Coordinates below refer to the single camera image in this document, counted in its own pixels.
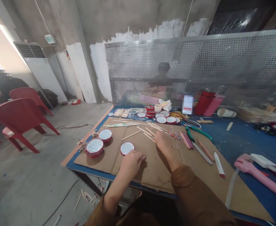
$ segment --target table edge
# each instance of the table edge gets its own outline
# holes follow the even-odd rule
[[[93,128],[87,133],[87,135],[83,138],[84,140],[88,139],[91,133],[96,129],[96,127],[102,122],[102,120],[107,116],[107,114],[113,109],[115,105],[112,105],[110,109],[99,119],[99,121],[93,126]],[[73,155],[78,151],[79,144],[75,146],[75,148],[70,152],[70,154],[61,162],[61,166],[66,167],[67,163],[71,160]]]

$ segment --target cardboard sheet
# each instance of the cardboard sheet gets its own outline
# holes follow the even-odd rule
[[[118,120],[118,118],[108,118],[104,125],[118,123],[113,122],[113,120]],[[170,125],[159,124],[159,126],[165,129],[171,129]],[[153,133],[156,133],[157,131],[150,126],[139,125],[139,127],[144,130],[147,127],[151,129]],[[172,126],[172,128],[177,132],[185,132],[185,127],[183,126]],[[115,175],[118,173],[123,159],[123,156],[119,151],[120,145],[123,142],[130,141],[134,144],[135,149],[142,151],[147,157],[146,161],[141,165],[140,171],[134,181],[155,190],[174,193],[174,189],[170,182],[170,172],[168,170],[167,161],[164,156],[157,151],[155,143],[146,137],[143,132],[139,132],[121,141],[122,138],[137,132],[139,129],[136,126],[130,126],[128,128],[115,127],[110,129],[113,133],[113,141],[110,145],[104,148],[104,154],[98,158],[90,159],[85,153],[81,153],[74,163]],[[198,144],[197,139],[201,140],[211,154],[216,152],[219,155],[226,179],[219,176],[215,163],[213,166],[210,166],[196,150],[188,150],[180,141],[173,142],[174,148],[179,148],[183,162],[190,166],[196,176],[203,180],[205,184],[219,197],[219,199],[225,203],[229,183],[234,170],[209,139],[195,131],[191,131],[191,134],[199,147],[200,145]],[[252,217],[273,222],[269,213],[239,176],[237,176],[235,181],[230,209]]]

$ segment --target concrete floor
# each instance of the concrete floor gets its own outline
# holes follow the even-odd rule
[[[46,116],[55,128],[59,126],[80,126],[96,124],[108,111],[111,104],[87,104],[58,106],[52,112],[54,117]],[[60,163],[83,138],[92,126],[60,130],[57,136],[49,128],[45,135],[30,130],[24,136],[40,151],[34,154],[28,148],[22,152],[1,135],[4,141],[0,147],[0,225],[42,226],[77,181],[77,177]],[[94,209],[83,199],[74,211],[80,189],[93,194],[82,181],[78,181],[60,208],[45,225],[54,225],[61,214],[58,226],[83,225]]]

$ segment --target pink thermos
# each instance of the pink thermos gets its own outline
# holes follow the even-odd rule
[[[206,111],[203,113],[204,116],[211,117],[216,109],[221,105],[225,96],[220,94],[215,94],[213,100],[210,102],[210,105],[207,107]]]

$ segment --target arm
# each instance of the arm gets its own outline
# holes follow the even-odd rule
[[[108,192],[100,199],[85,226],[115,225],[120,217],[118,203],[130,182],[140,169],[141,162],[146,159],[142,152],[132,150],[122,160],[119,172]]]
[[[172,171],[171,181],[182,201],[190,225],[235,225],[234,217],[210,188],[182,162],[178,150],[171,147],[169,136],[158,131],[157,147]]]

